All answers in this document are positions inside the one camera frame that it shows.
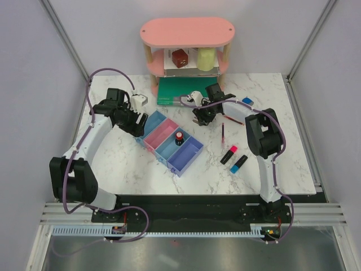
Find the brown cube box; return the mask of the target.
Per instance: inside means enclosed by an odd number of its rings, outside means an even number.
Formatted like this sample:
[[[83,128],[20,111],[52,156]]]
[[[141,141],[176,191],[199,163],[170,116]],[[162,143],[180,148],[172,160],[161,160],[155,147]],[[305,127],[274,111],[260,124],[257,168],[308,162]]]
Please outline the brown cube box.
[[[173,51],[171,58],[177,68],[182,68],[188,64],[188,54],[183,49]]]

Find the pink three-tier shelf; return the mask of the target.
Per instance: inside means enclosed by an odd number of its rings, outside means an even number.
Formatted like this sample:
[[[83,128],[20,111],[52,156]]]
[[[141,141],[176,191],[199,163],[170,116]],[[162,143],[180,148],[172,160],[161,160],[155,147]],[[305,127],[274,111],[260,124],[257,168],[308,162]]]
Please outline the pink three-tier shelf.
[[[164,50],[191,47],[223,47],[217,50],[220,75],[218,83],[223,86],[229,66],[231,42],[235,27],[220,17],[158,18],[140,28],[140,37],[151,78],[151,91],[158,94],[159,79],[164,77]]]

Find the four-compartment blue pink organizer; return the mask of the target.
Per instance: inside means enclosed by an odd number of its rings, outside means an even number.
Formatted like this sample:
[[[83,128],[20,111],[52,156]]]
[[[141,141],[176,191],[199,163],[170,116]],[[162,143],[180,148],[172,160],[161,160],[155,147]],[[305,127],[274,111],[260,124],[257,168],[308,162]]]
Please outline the four-compartment blue pink organizer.
[[[175,133],[178,131],[184,134],[184,143],[181,146],[175,144]],[[204,147],[201,142],[159,111],[148,117],[144,136],[135,140],[179,177],[201,154]]]

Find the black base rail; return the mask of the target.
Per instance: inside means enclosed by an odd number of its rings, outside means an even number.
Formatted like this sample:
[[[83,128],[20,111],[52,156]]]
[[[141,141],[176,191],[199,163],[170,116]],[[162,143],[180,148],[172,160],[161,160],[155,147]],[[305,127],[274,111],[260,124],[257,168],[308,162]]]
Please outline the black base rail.
[[[259,195],[127,195],[116,196],[116,204],[110,212],[93,215],[93,222],[120,222],[138,224],[137,211],[146,211],[151,225],[162,226],[166,222],[177,225],[190,224],[199,228],[210,223],[216,228],[233,222],[249,225],[262,222],[290,222],[289,203],[325,203],[324,193],[315,195],[291,195],[276,201],[264,202]]]

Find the blue grey eraser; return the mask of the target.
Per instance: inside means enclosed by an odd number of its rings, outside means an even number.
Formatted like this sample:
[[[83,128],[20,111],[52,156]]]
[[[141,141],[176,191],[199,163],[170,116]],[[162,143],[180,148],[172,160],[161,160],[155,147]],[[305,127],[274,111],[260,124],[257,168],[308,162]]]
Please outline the blue grey eraser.
[[[253,102],[250,98],[248,98],[248,97],[243,98],[243,99],[242,99],[242,102],[245,103],[245,104],[247,104],[247,105],[249,105],[249,106],[254,105],[254,102]]]

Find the dark red pink pen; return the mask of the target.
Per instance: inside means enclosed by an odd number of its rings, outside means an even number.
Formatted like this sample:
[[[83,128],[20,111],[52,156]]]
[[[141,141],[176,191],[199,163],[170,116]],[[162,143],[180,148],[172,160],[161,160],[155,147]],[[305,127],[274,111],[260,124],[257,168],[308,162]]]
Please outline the dark red pink pen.
[[[225,147],[225,126],[224,123],[222,123],[222,133],[221,133],[221,146],[222,148]]]

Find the pink black highlighter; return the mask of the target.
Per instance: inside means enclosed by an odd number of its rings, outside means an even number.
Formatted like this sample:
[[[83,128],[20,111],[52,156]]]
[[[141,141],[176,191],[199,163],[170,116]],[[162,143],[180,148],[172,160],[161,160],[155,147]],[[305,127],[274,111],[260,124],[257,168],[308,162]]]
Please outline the pink black highlighter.
[[[226,154],[223,156],[223,158],[220,160],[220,163],[225,165],[231,157],[234,155],[234,153],[237,151],[237,146],[232,146]]]

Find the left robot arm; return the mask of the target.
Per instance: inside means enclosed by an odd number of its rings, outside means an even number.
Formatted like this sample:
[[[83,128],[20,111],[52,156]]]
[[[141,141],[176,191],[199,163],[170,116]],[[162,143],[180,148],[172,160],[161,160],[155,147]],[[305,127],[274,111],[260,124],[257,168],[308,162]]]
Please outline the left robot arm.
[[[54,197],[64,205],[76,202],[104,212],[106,218],[118,222],[123,218],[124,209],[117,204],[115,194],[99,188],[91,169],[94,156],[107,134],[114,126],[133,137],[145,132],[148,115],[142,111],[148,98],[143,94],[129,95],[124,90],[109,88],[106,98],[90,107],[87,128],[76,138],[72,147],[61,157],[50,160],[50,176]]]

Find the green box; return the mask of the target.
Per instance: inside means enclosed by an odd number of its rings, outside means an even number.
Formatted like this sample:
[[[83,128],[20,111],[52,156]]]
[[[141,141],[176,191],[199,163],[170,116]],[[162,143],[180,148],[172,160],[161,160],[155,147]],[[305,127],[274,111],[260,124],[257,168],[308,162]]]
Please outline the green box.
[[[179,97],[199,91],[207,97],[205,88],[217,83],[216,77],[161,77],[159,79],[157,105],[181,106]]]

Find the pale yellow cup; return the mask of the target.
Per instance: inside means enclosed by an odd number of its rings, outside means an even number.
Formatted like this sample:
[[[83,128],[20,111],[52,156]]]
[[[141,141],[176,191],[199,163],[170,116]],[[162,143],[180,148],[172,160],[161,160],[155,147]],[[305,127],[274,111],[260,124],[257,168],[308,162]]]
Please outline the pale yellow cup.
[[[201,71],[210,71],[214,67],[215,48],[199,47],[197,50],[197,68]]]

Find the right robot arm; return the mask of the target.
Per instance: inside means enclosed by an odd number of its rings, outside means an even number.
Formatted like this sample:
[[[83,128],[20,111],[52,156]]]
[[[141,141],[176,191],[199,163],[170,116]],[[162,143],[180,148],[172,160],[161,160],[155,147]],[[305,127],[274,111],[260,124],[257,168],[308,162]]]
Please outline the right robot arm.
[[[206,87],[205,98],[199,91],[187,96],[193,102],[193,114],[199,126],[210,124],[217,114],[226,115],[245,124],[246,138],[251,153],[256,157],[259,169],[261,198],[258,215],[264,222],[278,217],[282,209],[282,193],[277,184],[276,158],[284,151],[284,133],[272,108],[257,110],[250,104],[226,94],[218,83]]]

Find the blue black highlighter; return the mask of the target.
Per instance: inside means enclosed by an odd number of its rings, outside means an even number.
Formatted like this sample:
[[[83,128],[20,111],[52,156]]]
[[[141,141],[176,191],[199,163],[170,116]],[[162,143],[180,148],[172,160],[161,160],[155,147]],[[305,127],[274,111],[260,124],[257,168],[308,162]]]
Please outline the blue black highlighter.
[[[230,169],[230,172],[232,174],[235,174],[242,165],[247,161],[248,157],[246,155],[243,155]]]

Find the red orange-tip pen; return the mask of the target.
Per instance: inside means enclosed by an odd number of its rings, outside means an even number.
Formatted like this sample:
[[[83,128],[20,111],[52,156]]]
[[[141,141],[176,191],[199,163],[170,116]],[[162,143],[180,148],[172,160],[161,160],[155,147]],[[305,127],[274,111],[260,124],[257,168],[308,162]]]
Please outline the red orange-tip pen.
[[[229,117],[229,116],[223,115],[223,117],[224,117],[225,119],[227,119],[227,120],[233,121],[234,123],[240,124],[240,125],[242,125],[242,126],[245,125],[245,124],[242,123],[241,121],[237,121],[237,120],[235,120],[235,119],[233,119],[233,118],[231,118],[231,117]]]

